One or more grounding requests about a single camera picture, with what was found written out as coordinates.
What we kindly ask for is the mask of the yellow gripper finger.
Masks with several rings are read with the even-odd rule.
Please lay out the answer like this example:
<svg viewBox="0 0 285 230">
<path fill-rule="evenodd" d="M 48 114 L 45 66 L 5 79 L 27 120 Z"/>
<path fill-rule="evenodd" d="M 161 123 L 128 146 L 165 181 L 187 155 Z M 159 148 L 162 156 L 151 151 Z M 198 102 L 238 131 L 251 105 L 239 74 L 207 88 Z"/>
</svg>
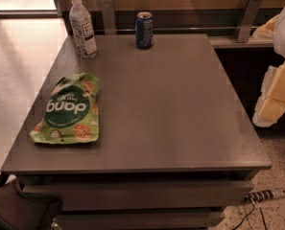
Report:
<svg viewBox="0 0 285 230">
<path fill-rule="evenodd" d="M 261 96 L 254 108 L 252 121 L 257 127 L 270 127 L 285 113 L 285 61 L 270 66 L 261 86 Z"/>
<path fill-rule="evenodd" d="M 270 20 L 268 20 L 265 24 L 262 26 L 258 27 L 254 33 L 253 37 L 254 38 L 273 38 L 273 33 L 274 33 L 274 27 L 275 23 L 277 21 L 278 16 L 274 16 Z"/>
</svg>

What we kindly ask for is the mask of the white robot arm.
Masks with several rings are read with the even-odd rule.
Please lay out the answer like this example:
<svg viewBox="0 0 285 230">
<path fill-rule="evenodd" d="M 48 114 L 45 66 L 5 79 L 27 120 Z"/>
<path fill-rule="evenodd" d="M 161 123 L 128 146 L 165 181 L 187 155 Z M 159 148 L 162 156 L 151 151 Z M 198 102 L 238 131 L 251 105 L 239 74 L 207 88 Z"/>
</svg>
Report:
<svg viewBox="0 0 285 230">
<path fill-rule="evenodd" d="M 253 37 L 272 39 L 274 51 L 285 58 L 285 7 L 280 14 L 259 27 Z M 285 61 L 279 67 L 270 66 L 266 71 L 252 121 L 257 127 L 270 127 L 284 113 Z"/>
</svg>

